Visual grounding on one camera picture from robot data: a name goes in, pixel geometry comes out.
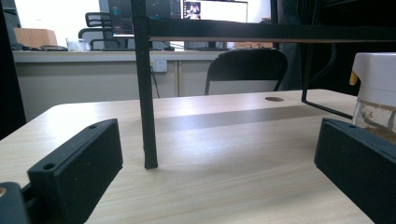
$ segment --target black metal frame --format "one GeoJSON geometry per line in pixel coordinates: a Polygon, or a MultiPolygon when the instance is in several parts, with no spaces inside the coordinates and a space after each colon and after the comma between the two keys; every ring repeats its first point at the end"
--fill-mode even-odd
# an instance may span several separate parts
{"type": "MultiPolygon", "coordinates": [[[[135,53],[146,158],[145,167],[147,169],[158,166],[151,80],[149,75],[149,40],[307,43],[302,102],[346,118],[351,118],[351,116],[306,100],[310,76],[309,65],[312,58],[311,45],[313,43],[396,42],[396,28],[391,27],[293,26],[261,23],[242,24],[231,21],[152,20],[146,15],[145,0],[131,1],[134,15],[135,53]],[[206,27],[211,27],[211,30],[215,31],[215,33],[211,33],[210,35],[204,34],[202,30],[205,30],[206,27]]],[[[301,11],[306,11],[307,8],[316,6],[318,2],[320,0],[317,0],[314,5],[301,5],[301,11]]]]}

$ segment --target black chair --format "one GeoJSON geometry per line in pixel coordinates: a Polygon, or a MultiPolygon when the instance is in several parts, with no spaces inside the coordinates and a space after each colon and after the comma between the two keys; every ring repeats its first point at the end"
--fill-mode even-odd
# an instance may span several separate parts
{"type": "Polygon", "coordinates": [[[221,53],[207,71],[205,95],[211,81],[277,80],[277,91],[288,68],[285,55],[277,49],[231,49],[221,53]]]}
{"type": "Polygon", "coordinates": [[[87,12],[85,22],[89,28],[81,29],[78,38],[85,39],[91,50],[127,48],[127,42],[122,45],[118,39],[113,38],[110,13],[87,12]]]}

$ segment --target wooden desk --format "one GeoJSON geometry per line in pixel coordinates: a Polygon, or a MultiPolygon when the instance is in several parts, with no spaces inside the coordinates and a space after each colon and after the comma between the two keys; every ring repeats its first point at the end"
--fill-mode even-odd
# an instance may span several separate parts
{"type": "MultiPolygon", "coordinates": [[[[143,167],[138,101],[58,105],[0,142],[0,182],[24,186],[27,169],[61,143],[117,118],[124,168],[88,223],[371,223],[314,164],[322,118],[342,118],[300,98],[284,91],[154,100],[153,170],[143,167]]],[[[349,114],[356,102],[330,91],[310,98],[349,114]]]]}

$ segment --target white container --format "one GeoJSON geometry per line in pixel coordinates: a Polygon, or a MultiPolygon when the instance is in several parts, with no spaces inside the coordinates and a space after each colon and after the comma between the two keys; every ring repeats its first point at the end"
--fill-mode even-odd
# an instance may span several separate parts
{"type": "Polygon", "coordinates": [[[358,53],[350,84],[361,80],[352,123],[396,144],[396,53],[358,53]]]}

